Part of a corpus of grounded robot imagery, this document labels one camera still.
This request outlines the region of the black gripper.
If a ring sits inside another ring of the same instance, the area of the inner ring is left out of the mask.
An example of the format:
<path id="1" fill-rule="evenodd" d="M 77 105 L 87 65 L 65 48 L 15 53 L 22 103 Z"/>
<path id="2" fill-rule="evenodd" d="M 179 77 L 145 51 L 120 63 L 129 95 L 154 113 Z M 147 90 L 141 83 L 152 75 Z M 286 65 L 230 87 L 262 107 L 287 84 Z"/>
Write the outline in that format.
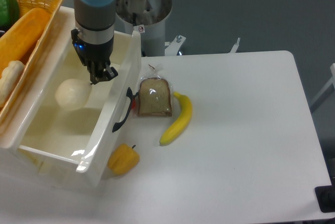
<path id="1" fill-rule="evenodd" d="M 114 37 L 102 44 L 92 44 L 79 37 L 77 29 L 71 30 L 74 49 L 82 64 L 90 73 L 90 81 L 97 84 L 103 76 L 106 81 L 111 81 L 118 76 L 117 70 L 110 66 L 110 55 L 114 47 Z"/>

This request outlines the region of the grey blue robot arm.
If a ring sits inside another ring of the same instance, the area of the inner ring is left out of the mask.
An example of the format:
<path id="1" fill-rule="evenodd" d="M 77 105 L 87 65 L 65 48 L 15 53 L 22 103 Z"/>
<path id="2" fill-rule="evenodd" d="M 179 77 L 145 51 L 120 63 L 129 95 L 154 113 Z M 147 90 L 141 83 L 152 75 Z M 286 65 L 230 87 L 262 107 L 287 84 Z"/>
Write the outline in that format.
<path id="1" fill-rule="evenodd" d="M 118 75 L 109 59 L 114 46 L 116 3 L 117 0 L 74 0 L 72 44 L 92 84 Z"/>

